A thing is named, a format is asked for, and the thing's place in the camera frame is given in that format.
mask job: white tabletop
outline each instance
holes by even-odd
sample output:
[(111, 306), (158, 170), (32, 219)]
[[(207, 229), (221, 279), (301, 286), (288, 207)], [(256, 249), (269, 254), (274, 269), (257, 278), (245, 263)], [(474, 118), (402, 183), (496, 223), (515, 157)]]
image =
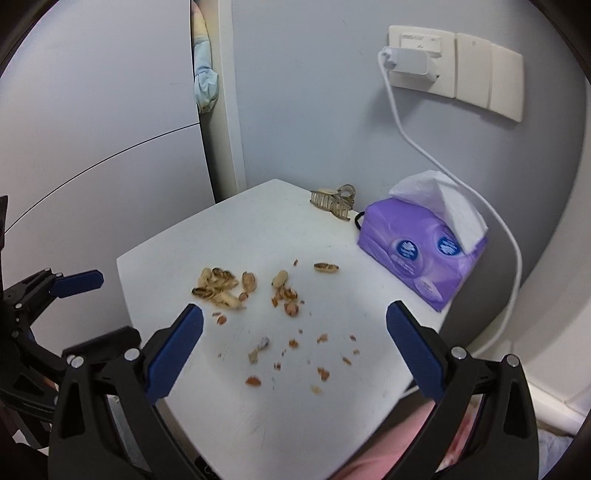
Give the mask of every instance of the white tabletop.
[[(203, 309), (203, 335), (166, 402), (224, 480), (328, 478), (381, 424), (411, 381), (386, 330), (388, 305), (403, 300), (422, 325), (436, 330), (447, 313), (437, 313), (364, 253), (352, 221), (338, 220), (309, 199), (308, 191), (272, 180), (118, 259), (129, 315), (144, 342), (171, 325), (187, 303)], [(340, 270), (318, 273), (316, 262), (335, 263)], [(212, 317), (219, 308), (191, 295), (204, 267), (258, 277), (247, 308), (225, 312), (225, 325)], [(271, 304), (271, 280), (281, 269), (305, 301), (294, 318)], [(317, 343), (322, 333), (329, 341)], [(263, 336), (271, 346), (251, 365), (248, 352)], [(288, 347), (292, 338), (299, 342), (296, 350)], [(276, 362), (281, 371), (274, 370)], [(318, 367), (330, 372), (326, 382)], [(260, 387), (245, 384), (251, 375), (261, 379)], [(312, 385), (322, 394), (315, 395)]]

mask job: hanging towel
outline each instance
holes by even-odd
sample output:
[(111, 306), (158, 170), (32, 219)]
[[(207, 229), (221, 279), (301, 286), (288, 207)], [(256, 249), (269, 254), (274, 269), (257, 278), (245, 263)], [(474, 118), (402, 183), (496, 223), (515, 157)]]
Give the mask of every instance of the hanging towel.
[(193, 39), (195, 101), (199, 107), (199, 113), (207, 113), (216, 104), (219, 83), (217, 73), (212, 70), (212, 49), (205, 19), (193, 0), (191, 0), (191, 36)]

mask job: wall switch panel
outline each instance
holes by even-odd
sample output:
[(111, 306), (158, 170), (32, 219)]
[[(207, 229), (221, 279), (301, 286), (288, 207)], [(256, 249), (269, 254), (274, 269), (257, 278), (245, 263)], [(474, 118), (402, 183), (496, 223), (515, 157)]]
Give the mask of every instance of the wall switch panel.
[(523, 56), (507, 48), (491, 44), (491, 101), (488, 108), (521, 122), (525, 98)]
[(407, 75), (390, 72), (390, 83), (395, 87), (410, 88), (422, 92), (456, 96), (456, 34), (430, 28), (392, 26), (388, 32), (391, 47), (425, 50), (436, 64), (439, 77), (435, 82), (409, 78)]
[(488, 108), (491, 91), (491, 42), (464, 33), (456, 36), (456, 98)]
[(445, 30), (393, 25), (389, 46), (424, 50), (436, 65), (435, 82), (390, 71), (395, 87), (457, 98), (521, 122), (525, 98), (523, 56), (483, 38)]

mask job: tissue box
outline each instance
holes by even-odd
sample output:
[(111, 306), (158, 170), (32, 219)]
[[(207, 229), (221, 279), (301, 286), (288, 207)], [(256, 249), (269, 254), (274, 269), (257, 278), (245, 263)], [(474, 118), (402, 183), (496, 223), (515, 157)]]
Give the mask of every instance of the tissue box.
[(440, 312), (476, 265), (486, 238), (467, 254), (431, 210), (389, 198), (367, 208), (358, 244)]

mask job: white tissue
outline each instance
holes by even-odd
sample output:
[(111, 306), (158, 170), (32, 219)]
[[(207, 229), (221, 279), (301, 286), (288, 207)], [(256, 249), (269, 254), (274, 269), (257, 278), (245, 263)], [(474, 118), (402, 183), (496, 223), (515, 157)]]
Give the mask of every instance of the white tissue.
[(462, 188), (440, 171), (427, 170), (405, 178), (389, 192), (391, 197), (428, 208), (451, 229), (466, 253), (486, 235), (482, 215), (462, 193)]

